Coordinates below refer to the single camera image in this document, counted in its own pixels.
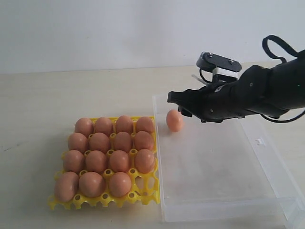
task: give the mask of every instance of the white table surface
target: white table surface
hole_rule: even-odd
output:
[[[164,223],[160,205],[152,202],[70,211],[47,206],[66,138],[80,117],[153,115],[152,96],[200,88],[191,77],[197,71],[187,66],[0,75],[0,228],[283,228],[270,217]],[[305,118],[262,122],[305,191]]]

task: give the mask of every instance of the egg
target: egg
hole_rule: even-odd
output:
[[[150,117],[141,117],[135,125],[135,131],[146,131],[148,133],[154,132],[153,121]]]
[[[91,198],[100,196],[106,188],[104,178],[95,172],[87,172],[83,174],[78,184],[82,194]]]
[[[127,132],[119,132],[113,140],[115,150],[122,150],[128,153],[132,149],[132,137]]]
[[[103,173],[108,166],[107,156],[98,150],[91,151],[86,156],[86,168],[87,171]]]
[[[75,124],[74,132],[89,137],[90,134],[93,134],[93,122],[89,118],[79,119]]]
[[[78,191],[79,176],[74,172],[62,174],[56,181],[54,195],[60,202],[69,202]]]
[[[180,131],[184,126],[184,121],[181,113],[177,110],[170,110],[166,116],[166,124],[170,131]]]
[[[113,124],[109,118],[101,117],[96,120],[94,125],[94,131],[96,133],[106,134],[108,137],[113,133]]]
[[[110,155],[109,166],[114,172],[127,172],[130,168],[128,154],[121,150],[114,151]]]
[[[70,150],[65,153],[63,159],[63,169],[65,171],[72,171],[79,173],[85,167],[85,156],[77,150]]]
[[[152,150],[154,147],[153,137],[145,131],[139,131],[134,137],[134,146],[137,150]]]
[[[88,150],[88,139],[81,133],[73,133],[69,136],[68,148],[69,150],[78,150],[84,153]]]
[[[131,188],[132,181],[126,173],[115,173],[109,180],[109,191],[114,197],[121,198],[125,196],[130,192]]]
[[[103,153],[107,153],[110,150],[111,144],[107,135],[103,133],[95,133],[89,140],[90,150],[99,150]]]
[[[115,123],[116,133],[127,132],[131,134],[133,132],[133,121],[130,117],[122,115]]]
[[[134,166],[140,173],[149,173],[153,170],[155,165],[155,157],[152,151],[148,149],[141,149],[137,152],[134,158]]]

